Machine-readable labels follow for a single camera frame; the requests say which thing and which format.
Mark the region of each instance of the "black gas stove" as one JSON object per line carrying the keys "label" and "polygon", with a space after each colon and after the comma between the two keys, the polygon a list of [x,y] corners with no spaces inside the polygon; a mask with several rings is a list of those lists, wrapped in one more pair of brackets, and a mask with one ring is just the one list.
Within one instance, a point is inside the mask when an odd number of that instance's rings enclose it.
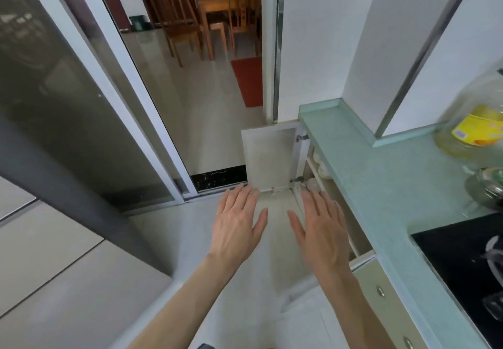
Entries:
{"label": "black gas stove", "polygon": [[412,236],[493,349],[503,349],[503,215]]}

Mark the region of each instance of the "plastic oil bottle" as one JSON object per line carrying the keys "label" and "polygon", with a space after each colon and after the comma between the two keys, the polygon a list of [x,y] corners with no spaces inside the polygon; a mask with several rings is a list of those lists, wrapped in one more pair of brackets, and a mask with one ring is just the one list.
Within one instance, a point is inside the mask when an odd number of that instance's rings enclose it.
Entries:
{"label": "plastic oil bottle", "polygon": [[470,158],[475,149],[503,138],[503,68],[498,73],[496,79],[475,88],[454,117],[434,134],[444,152]]}

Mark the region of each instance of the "yellow label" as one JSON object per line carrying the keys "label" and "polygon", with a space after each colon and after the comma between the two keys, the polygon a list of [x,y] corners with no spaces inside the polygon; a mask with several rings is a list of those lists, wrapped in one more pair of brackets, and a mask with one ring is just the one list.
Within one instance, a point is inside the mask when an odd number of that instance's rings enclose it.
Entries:
{"label": "yellow label", "polygon": [[470,145],[491,145],[503,137],[503,121],[468,115],[451,133]]}

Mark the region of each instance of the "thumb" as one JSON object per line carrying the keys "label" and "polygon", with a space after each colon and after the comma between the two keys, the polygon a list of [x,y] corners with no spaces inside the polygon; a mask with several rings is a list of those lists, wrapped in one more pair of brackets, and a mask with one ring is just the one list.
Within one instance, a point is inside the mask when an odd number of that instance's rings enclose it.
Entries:
{"label": "thumb", "polygon": [[251,251],[250,254],[255,250],[255,247],[260,242],[262,238],[262,234],[267,226],[267,215],[269,213],[269,209],[265,208],[260,212],[259,220],[257,220],[255,226],[253,227],[253,234],[251,236]]}
{"label": "thumb", "polygon": [[294,211],[287,211],[288,218],[290,219],[290,226],[292,227],[293,233],[295,234],[295,239],[297,239],[297,244],[301,251],[304,250],[304,241],[306,239],[306,232],[304,231],[304,227],[302,227],[299,217],[295,214]]}

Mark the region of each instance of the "drawer handle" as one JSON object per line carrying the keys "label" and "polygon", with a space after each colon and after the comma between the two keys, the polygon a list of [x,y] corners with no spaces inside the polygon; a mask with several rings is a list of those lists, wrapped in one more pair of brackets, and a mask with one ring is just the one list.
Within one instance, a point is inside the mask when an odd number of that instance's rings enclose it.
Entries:
{"label": "drawer handle", "polygon": [[380,295],[381,297],[386,297],[386,295],[384,295],[384,291],[382,290],[382,288],[380,286],[377,286],[376,289],[377,289],[378,295]]}
{"label": "drawer handle", "polygon": [[409,340],[407,337],[403,336],[403,342],[406,343],[407,349],[414,349],[414,346],[411,343],[411,340]]}

